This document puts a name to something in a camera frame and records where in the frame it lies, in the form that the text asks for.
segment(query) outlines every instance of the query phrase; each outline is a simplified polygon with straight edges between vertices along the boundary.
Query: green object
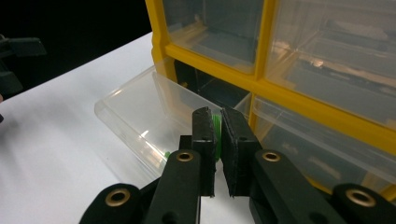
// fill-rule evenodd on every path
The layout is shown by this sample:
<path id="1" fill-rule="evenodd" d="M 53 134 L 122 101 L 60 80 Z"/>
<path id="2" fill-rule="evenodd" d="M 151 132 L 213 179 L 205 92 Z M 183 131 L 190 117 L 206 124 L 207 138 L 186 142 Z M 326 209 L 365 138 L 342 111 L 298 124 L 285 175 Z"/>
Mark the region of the green object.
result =
<path id="1" fill-rule="evenodd" d="M 216 145 L 216 161 L 219 161 L 221 155 L 221 115 L 212 115 L 213 128 L 217 139 Z"/>
<path id="2" fill-rule="evenodd" d="M 169 159 L 169 156 L 171 155 L 171 152 L 170 151 L 167 151 L 167 152 L 165 152 L 165 158 L 168 160 Z"/>

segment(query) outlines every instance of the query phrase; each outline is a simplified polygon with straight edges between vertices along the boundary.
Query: transparent plastic bin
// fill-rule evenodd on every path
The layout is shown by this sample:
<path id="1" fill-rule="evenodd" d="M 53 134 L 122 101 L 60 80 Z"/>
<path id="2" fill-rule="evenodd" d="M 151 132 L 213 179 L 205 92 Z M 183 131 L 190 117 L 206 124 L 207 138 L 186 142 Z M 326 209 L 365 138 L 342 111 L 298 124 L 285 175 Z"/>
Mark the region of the transparent plastic bin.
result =
<path id="1" fill-rule="evenodd" d="M 204 98 L 158 75 L 154 67 L 95 104 L 96 116 L 148 167 L 161 175 L 165 153 L 178 150 L 181 135 L 191 134 L 191 114 L 208 106 Z"/>
<path id="2" fill-rule="evenodd" d="M 263 98 L 254 100 L 255 134 L 327 190 L 361 184 L 379 193 L 396 184 L 396 157 Z"/>
<path id="3" fill-rule="evenodd" d="M 172 42 L 250 74 L 263 0 L 163 0 Z"/>
<path id="4" fill-rule="evenodd" d="M 278 4 L 266 78 L 396 130 L 396 2 Z"/>

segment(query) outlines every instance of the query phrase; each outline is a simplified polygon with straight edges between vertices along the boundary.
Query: yellow frame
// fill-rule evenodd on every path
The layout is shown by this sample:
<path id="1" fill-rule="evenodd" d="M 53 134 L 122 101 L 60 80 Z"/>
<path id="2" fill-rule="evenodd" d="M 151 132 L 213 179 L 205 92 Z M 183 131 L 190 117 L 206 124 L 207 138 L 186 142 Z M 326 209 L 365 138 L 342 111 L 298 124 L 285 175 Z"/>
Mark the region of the yellow frame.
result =
<path id="1" fill-rule="evenodd" d="M 153 32 L 152 57 L 155 63 L 159 63 L 165 58 L 179 60 L 213 77 L 252 92 L 252 103 L 254 96 L 264 97 L 339 133 L 359 139 L 368 145 L 380 148 L 396 156 L 396 131 L 278 86 L 264 78 L 265 65 L 270 48 L 270 37 L 272 36 L 272 24 L 276 15 L 276 0 L 264 1 L 261 32 L 256 54 L 256 62 L 260 63 L 255 63 L 253 74 L 245 74 L 223 63 L 216 62 L 173 44 L 167 33 L 163 2 L 146 0 L 146 4 Z M 171 63 L 161 68 L 159 72 L 177 81 L 175 70 Z M 250 109 L 249 125 L 252 129 L 255 128 L 256 119 L 256 115 Z M 396 187 L 390 186 L 385 189 L 383 195 L 388 200 L 394 200 L 396 198 Z"/>

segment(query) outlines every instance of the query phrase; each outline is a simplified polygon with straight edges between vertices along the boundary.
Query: black background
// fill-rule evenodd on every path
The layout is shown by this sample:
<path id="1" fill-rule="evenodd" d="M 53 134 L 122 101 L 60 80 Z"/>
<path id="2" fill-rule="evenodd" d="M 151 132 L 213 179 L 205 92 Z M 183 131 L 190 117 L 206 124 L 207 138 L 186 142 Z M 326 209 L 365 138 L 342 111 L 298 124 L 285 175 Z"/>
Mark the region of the black background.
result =
<path id="1" fill-rule="evenodd" d="M 3 1 L 0 17 L 0 34 L 38 37 L 48 53 L 3 60 L 24 91 L 151 31 L 144 0 Z"/>

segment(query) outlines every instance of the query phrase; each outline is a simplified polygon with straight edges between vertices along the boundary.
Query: white surface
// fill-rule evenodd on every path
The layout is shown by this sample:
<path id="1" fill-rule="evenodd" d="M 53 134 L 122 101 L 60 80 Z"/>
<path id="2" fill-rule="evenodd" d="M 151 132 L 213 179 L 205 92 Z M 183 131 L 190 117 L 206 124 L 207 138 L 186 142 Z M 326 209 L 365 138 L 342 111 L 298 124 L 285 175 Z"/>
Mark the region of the white surface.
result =
<path id="1" fill-rule="evenodd" d="M 150 66 L 151 34 L 0 104 L 0 223 L 78 223 L 96 195 L 151 179 L 93 105 Z M 221 168 L 201 223 L 252 223 Z"/>

